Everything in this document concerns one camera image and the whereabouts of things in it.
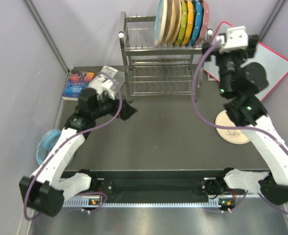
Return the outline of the beige bird plate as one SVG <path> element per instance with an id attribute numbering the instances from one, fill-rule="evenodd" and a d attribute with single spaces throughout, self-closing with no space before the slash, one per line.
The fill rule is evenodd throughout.
<path id="1" fill-rule="evenodd" d="M 175 26 L 174 30 L 171 34 L 170 39 L 168 40 L 168 46 L 173 45 L 177 39 L 180 25 L 181 25 L 181 20 L 182 20 L 182 1 L 181 0 L 175 0 L 174 1 L 175 7 L 176 7 L 176 21 L 175 21 Z"/>
<path id="2" fill-rule="evenodd" d="M 167 4 L 168 8 L 167 8 L 166 25 L 161 45 L 165 45 L 169 42 L 176 21 L 176 6 L 174 0 L 168 0 Z"/>

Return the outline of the cream green plate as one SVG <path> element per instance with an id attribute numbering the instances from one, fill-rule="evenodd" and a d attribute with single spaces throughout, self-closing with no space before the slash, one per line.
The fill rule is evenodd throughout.
<path id="1" fill-rule="evenodd" d="M 221 111 L 216 119 L 215 125 L 235 127 L 235 124 L 229 119 L 225 110 Z M 216 128 L 218 134 L 227 142 L 232 144 L 246 144 L 250 139 L 240 130 L 220 129 Z"/>

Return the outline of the white blue leaf plate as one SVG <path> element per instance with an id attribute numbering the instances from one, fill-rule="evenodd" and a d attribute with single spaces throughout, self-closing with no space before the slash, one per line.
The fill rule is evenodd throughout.
<path id="1" fill-rule="evenodd" d="M 157 7 L 157 14 L 154 24 L 154 45 L 158 47 L 162 43 L 166 21 L 167 21 L 168 1 L 160 0 Z"/>

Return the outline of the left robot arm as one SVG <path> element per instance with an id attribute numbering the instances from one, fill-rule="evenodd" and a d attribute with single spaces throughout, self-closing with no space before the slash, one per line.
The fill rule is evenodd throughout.
<path id="1" fill-rule="evenodd" d="M 84 89 L 78 98 L 75 112 L 67 119 L 61 135 L 46 159 L 31 176 L 24 176 L 19 187 L 24 202 L 26 220 L 27 210 L 39 214 L 56 216 L 64 203 L 81 193 L 101 195 L 97 175 L 89 170 L 79 170 L 72 177 L 60 180 L 74 153 L 85 142 L 92 131 L 105 127 L 116 118 L 128 120 L 137 109 L 129 105 L 121 94 L 110 97 L 109 92 L 99 95 L 93 88 Z"/>

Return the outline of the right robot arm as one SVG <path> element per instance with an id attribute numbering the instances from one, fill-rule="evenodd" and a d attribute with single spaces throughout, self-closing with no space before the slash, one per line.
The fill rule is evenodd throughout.
<path id="1" fill-rule="evenodd" d="M 226 43 L 206 42 L 200 64 L 215 56 L 220 75 L 220 95 L 228 118 L 255 146 L 269 170 L 263 172 L 226 168 L 217 176 L 216 189 L 223 194 L 232 189 L 258 193 L 274 205 L 288 202 L 288 148 L 273 126 L 271 118 L 256 97 L 268 86 L 265 68 L 257 62 L 244 62 L 255 55 L 259 36 L 248 36 L 242 48 L 225 50 Z"/>

